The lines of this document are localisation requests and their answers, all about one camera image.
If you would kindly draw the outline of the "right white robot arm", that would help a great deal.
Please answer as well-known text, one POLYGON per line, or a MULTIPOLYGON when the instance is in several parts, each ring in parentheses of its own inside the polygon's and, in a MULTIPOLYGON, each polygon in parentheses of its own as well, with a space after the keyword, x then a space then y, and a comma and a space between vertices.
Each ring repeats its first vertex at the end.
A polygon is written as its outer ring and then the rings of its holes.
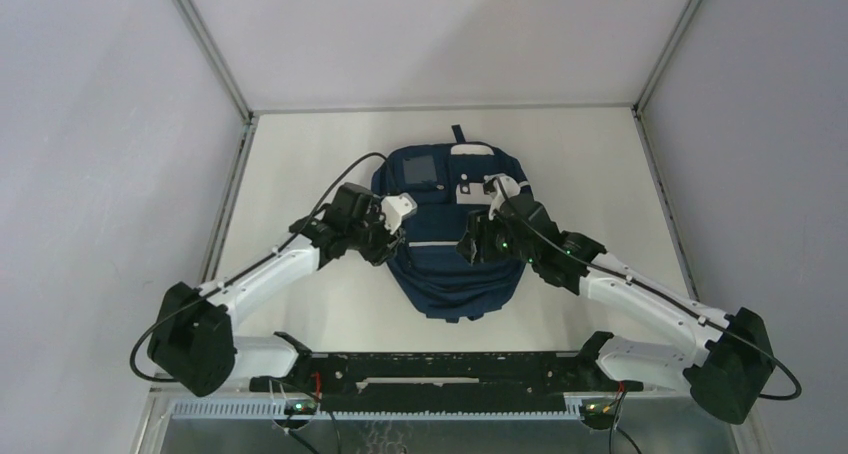
POLYGON ((712 308, 650 281, 598 241, 561 231, 529 194, 468 215, 458 252, 470 264, 516 260, 547 284, 652 329, 662 343, 596 333, 578 376, 592 390, 632 381, 689 394, 707 413, 741 425, 777 367, 766 324, 741 308, 712 308))

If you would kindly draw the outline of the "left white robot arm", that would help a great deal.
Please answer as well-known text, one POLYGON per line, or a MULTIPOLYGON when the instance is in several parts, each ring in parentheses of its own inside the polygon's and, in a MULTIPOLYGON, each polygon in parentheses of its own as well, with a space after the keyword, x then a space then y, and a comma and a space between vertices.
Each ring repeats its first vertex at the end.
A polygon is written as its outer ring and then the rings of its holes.
POLYGON ((407 193, 378 195, 345 183, 332 200, 293 223, 290 236, 240 271, 192 287, 179 282, 164 294, 156 322, 139 346, 165 372, 198 397, 228 382, 275 378, 290 391, 311 381, 307 350, 280 334, 239 336, 238 326, 274 295, 347 252, 380 266, 404 240, 403 223, 417 211, 407 193))

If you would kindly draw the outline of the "navy blue backpack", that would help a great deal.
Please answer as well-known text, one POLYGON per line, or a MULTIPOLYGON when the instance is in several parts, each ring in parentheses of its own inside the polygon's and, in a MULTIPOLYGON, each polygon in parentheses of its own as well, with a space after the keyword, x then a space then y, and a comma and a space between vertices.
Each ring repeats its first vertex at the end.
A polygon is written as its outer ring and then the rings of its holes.
POLYGON ((452 131, 452 143, 391 152, 372 174, 370 189, 378 195, 406 193, 415 201, 416 213, 404 221, 404 243, 388 269, 419 312, 456 323, 501 309, 525 269, 515 259, 472 264, 457 250, 470 215, 489 211, 493 197, 485 183, 500 175, 520 193, 532 188, 518 159, 485 142, 467 141, 459 125, 452 131))

